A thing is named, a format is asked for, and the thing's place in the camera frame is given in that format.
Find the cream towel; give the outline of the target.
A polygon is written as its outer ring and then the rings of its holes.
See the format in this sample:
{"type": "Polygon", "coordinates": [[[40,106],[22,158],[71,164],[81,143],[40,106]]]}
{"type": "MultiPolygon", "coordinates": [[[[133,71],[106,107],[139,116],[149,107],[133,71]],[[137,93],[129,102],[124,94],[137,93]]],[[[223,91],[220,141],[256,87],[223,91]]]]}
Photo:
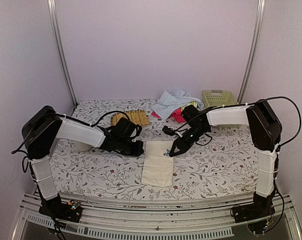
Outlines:
{"type": "Polygon", "coordinates": [[[147,141],[141,183],[159,188],[172,186],[173,158],[169,152],[172,141],[147,141]]]}

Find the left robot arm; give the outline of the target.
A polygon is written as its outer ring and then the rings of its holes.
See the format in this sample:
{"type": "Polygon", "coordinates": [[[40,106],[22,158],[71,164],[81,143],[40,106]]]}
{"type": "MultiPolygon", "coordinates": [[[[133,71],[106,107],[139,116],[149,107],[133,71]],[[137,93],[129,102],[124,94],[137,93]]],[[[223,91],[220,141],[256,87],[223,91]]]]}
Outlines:
{"type": "Polygon", "coordinates": [[[66,139],[78,144],[81,151],[98,148],[124,156],[138,157],[144,153],[143,142],[136,138],[141,126],[124,115],[114,126],[102,127],[57,113],[51,106],[40,109],[22,128],[23,141],[11,153],[24,153],[30,160],[33,180],[37,184],[45,208],[54,217],[65,213],[65,206],[57,200],[50,168],[50,150],[57,139],[66,139]]]}

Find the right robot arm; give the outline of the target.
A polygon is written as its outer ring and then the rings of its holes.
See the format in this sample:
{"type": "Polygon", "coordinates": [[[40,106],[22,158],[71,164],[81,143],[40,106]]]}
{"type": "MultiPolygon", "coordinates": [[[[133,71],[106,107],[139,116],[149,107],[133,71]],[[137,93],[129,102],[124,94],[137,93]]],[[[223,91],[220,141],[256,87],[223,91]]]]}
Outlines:
{"type": "Polygon", "coordinates": [[[258,157],[258,180],[253,194],[253,202],[248,205],[235,205],[230,213],[236,222],[253,220],[275,213],[272,199],[278,193],[276,177],[278,174],[278,154],[281,147],[282,125],[268,103],[260,99],[249,104],[211,106],[198,110],[193,105],[187,106],[181,113],[189,128],[172,129],[163,127],[163,132],[177,136],[169,155],[175,157],[186,153],[212,127],[225,125],[246,125],[258,157]]]}

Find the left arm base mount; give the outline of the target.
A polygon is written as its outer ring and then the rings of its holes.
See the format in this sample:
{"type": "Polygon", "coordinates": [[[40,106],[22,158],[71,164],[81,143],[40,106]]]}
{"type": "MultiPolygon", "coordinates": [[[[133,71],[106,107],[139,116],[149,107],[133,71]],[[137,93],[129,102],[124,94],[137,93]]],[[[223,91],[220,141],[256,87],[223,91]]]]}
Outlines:
{"type": "Polygon", "coordinates": [[[68,203],[63,203],[59,194],[51,199],[45,199],[39,188],[38,191],[41,198],[40,214],[49,216],[54,220],[80,222],[83,208],[79,202],[71,200],[68,203]]]}

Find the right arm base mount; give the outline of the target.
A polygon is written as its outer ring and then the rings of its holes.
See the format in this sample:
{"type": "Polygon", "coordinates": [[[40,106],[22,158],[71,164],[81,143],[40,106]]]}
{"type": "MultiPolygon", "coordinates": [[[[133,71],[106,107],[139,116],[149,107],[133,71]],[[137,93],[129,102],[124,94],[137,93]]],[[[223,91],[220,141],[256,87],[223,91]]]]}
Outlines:
{"type": "Polygon", "coordinates": [[[275,213],[272,203],[275,193],[276,190],[274,189],[270,195],[262,197],[254,192],[253,203],[246,205],[234,205],[230,209],[230,215],[234,218],[236,223],[271,216],[275,213]]]}

